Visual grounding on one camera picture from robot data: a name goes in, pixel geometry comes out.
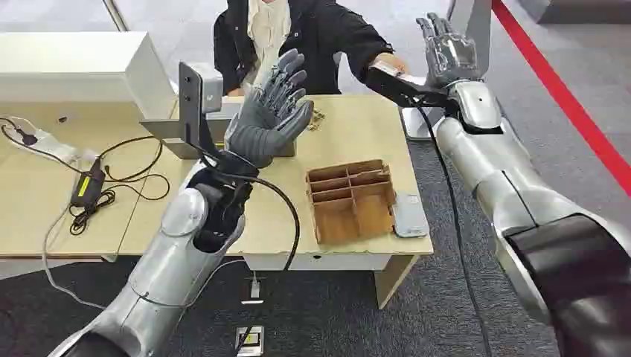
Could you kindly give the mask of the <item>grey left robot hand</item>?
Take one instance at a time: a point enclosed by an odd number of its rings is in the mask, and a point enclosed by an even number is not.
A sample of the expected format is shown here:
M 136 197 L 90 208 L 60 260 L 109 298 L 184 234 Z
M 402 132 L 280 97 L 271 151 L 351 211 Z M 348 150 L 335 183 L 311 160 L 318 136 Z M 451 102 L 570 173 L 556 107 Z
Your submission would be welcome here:
M 307 128 L 314 103 L 305 97 L 302 86 L 307 78 L 304 60 L 298 50 L 287 51 L 246 92 L 225 134 L 225 150 L 264 168 Z

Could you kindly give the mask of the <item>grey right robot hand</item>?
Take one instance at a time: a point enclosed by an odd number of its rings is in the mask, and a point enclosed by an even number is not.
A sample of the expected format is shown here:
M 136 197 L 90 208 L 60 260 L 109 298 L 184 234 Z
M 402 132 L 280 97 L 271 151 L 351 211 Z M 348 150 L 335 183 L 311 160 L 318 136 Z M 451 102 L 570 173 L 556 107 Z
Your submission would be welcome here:
M 481 79 L 472 39 L 457 32 L 447 19 L 433 12 L 417 18 L 416 23 L 425 41 L 427 86 L 442 89 L 458 80 Z

